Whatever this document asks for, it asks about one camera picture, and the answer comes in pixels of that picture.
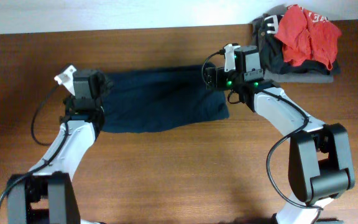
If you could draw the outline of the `navy blue shorts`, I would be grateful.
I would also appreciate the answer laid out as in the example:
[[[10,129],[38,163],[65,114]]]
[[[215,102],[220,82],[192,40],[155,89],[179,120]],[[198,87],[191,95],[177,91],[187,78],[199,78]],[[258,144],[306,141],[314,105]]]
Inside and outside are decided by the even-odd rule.
[[[107,77],[114,84],[103,99],[107,133],[157,133],[229,117],[225,94],[205,87],[199,65]]]

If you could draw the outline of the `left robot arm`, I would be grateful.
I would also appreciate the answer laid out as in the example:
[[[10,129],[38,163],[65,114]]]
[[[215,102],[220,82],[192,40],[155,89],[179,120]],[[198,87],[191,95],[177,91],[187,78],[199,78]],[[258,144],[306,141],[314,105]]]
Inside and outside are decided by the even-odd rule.
[[[70,95],[63,101],[60,130],[42,158],[25,174],[14,174],[0,197],[7,202],[8,223],[85,223],[73,176],[104,126],[103,96],[112,81],[99,70],[68,67],[55,80]]]

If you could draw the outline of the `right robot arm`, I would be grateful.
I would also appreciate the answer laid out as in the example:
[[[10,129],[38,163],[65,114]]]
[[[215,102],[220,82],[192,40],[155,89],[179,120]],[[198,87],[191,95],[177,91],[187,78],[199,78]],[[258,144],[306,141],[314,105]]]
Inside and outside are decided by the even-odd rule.
[[[202,65],[201,77],[206,88],[238,94],[240,103],[282,134],[265,162],[272,187],[286,202],[272,215],[271,222],[322,223],[319,216],[324,207],[356,183],[346,128],[316,119],[291,100],[277,82],[265,78],[256,46],[227,44],[215,54],[224,57],[224,66]],[[285,141],[290,143],[289,197],[280,191],[270,169],[273,153]]]

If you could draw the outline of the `grey folded garment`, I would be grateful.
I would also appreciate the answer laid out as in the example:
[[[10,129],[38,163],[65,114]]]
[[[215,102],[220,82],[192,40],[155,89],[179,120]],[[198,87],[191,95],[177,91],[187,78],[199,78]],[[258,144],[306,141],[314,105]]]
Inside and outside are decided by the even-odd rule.
[[[332,83],[334,81],[332,75],[317,72],[278,74],[265,69],[262,70],[262,74],[264,79],[273,80],[277,83]]]

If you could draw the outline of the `black garment with white print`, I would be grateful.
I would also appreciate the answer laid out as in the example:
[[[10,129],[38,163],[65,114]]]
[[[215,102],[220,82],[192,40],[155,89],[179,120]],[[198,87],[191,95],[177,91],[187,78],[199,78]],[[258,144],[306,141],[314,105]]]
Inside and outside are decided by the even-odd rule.
[[[316,75],[339,75],[341,68],[337,61],[333,63],[333,69],[328,70],[321,62],[305,60],[299,66],[290,65],[284,62],[282,47],[283,43],[276,39],[274,35],[278,32],[278,26],[283,15],[263,14],[252,21],[252,45],[256,45],[259,50],[260,64],[264,70],[268,70],[279,75],[289,73],[306,73]]]

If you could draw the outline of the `red t-shirt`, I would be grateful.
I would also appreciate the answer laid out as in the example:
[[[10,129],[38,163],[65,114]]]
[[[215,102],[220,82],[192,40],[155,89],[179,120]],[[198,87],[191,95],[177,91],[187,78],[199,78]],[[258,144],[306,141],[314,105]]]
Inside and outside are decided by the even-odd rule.
[[[332,70],[341,35],[341,30],[326,16],[292,4],[280,20],[275,38],[283,44],[284,62],[295,67],[311,60]]]

